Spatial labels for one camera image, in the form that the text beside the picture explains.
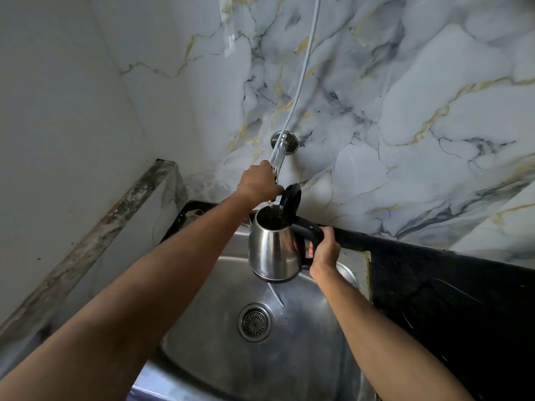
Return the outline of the person's right hand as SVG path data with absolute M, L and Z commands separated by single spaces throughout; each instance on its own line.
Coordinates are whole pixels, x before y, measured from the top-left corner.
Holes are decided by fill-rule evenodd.
M 323 240 L 316 248 L 313 264 L 310 268 L 311 277 L 317 282 L 326 275 L 333 275 L 337 270 L 337 261 L 341 246 L 335 240 L 332 227 L 320 227 L 324 234 Z

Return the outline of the person's left hand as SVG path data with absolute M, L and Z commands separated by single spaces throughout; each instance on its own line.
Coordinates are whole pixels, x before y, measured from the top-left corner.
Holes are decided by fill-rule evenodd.
M 277 199 L 277 197 L 260 196 L 260 163 L 258 165 L 251 165 L 250 168 L 243 172 L 235 193 L 251 209 L 264 202 L 273 202 Z

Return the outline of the stainless steel electric kettle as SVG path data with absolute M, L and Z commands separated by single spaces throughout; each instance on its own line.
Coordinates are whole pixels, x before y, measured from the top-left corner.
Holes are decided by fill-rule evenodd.
M 309 270 L 308 246 L 324 240 L 323 230 L 297 215 L 302 198 L 301 186 L 285 188 L 278 204 L 260 209 L 251 224 L 248 260 L 252 271 L 268 283 L 285 283 Z

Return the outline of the chrome wall tap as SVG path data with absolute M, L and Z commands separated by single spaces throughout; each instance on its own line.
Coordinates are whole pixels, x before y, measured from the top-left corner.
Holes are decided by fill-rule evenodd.
M 272 136 L 271 147 L 273 151 L 269 164 L 276 184 L 279 184 L 280 173 L 286 156 L 294 154 L 298 150 L 298 145 L 297 137 L 289 131 L 280 131 Z

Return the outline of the person's right forearm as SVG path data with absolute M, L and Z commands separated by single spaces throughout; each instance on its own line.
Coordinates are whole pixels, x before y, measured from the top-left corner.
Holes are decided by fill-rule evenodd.
M 436 357 L 376 310 L 335 265 L 314 261 L 310 273 L 362 373 L 383 401 L 475 401 Z

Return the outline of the person's left forearm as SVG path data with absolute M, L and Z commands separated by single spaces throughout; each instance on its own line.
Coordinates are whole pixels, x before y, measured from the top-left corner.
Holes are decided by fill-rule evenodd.
M 236 191 L 141 257 L 0 381 L 0 401 L 125 401 L 262 201 Z

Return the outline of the metal drain strainer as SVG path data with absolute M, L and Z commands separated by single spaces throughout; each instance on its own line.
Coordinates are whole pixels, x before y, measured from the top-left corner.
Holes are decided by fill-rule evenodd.
M 272 313 L 261 303 L 245 306 L 237 319 L 239 334 L 250 343 L 259 343 L 267 339 L 272 328 Z

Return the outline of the stainless steel sink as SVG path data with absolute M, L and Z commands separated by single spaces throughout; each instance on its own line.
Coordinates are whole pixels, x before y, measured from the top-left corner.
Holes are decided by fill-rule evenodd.
M 145 364 L 127 401 L 376 401 L 308 272 L 268 285 L 248 263 L 240 226 L 197 296 Z M 267 339 L 241 337 L 250 303 L 272 313 Z

